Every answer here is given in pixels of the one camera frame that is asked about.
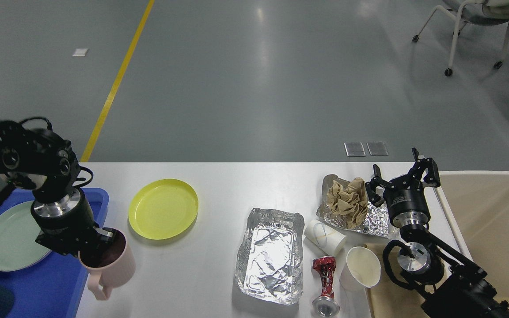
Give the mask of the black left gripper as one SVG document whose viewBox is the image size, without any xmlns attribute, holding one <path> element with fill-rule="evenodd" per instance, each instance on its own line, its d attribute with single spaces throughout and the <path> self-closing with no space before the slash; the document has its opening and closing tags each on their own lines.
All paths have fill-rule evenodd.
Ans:
<svg viewBox="0 0 509 318">
<path fill-rule="evenodd" d="M 60 255 L 78 256 L 83 265 L 110 265 L 125 251 L 125 236 L 105 228 L 111 237 L 96 231 L 93 211 L 80 189 L 73 189 L 57 202 L 34 201 L 31 216 L 40 228 L 35 242 Z"/>
</svg>

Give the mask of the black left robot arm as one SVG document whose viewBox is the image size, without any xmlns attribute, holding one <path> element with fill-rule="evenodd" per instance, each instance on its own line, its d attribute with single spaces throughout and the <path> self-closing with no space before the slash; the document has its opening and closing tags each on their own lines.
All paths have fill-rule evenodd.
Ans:
<svg viewBox="0 0 509 318">
<path fill-rule="evenodd" d="M 71 141 L 55 133 L 48 118 L 41 117 L 44 128 L 24 127 L 32 120 L 0 120 L 0 206 L 15 189 L 32 191 L 30 213 L 40 228 L 36 243 L 100 266 L 121 234 L 94 219 L 82 189 L 93 171 L 79 164 Z"/>
</svg>

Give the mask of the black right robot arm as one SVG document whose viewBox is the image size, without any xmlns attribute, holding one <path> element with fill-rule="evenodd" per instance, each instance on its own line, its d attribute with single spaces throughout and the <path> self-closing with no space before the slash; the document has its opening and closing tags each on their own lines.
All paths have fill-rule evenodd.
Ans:
<svg viewBox="0 0 509 318">
<path fill-rule="evenodd" d="M 421 308 L 431 318 L 509 318 L 509 302 L 495 300 L 497 291 L 485 270 L 429 231 L 424 189 L 440 187 L 440 174 L 436 161 L 416 148 L 412 153 L 408 173 L 386 181 L 373 165 L 365 183 L 370 203 L 386 205 L 388 221 L 400 234 L 382 253 L 388 278 L 418 292 L 424 300 Z"/>
</svg>

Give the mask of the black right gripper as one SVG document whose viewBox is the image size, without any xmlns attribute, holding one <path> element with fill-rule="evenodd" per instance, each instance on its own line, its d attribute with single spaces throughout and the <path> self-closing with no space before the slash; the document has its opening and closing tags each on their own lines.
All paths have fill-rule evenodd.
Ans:
<svg viewBox="0 0 509 318">
<path fill-rule="evenodd" d="M 420 155 L 416 148 L 411 150 L 414 165 L 405 177 L 383 180 L 380 167 L 373 164 L 373 175 L 370 181 L 365 183 L 366 195 L 374 207 L 380 207 L 386 202 L 392 225 L 427 225 L 430 221 L 430 212 L 423 189 L 441 186 L 436 161 L 431 157 Z M 376 192 L 378 187 L 384 189 L 383 197 Z"/>
</svg>

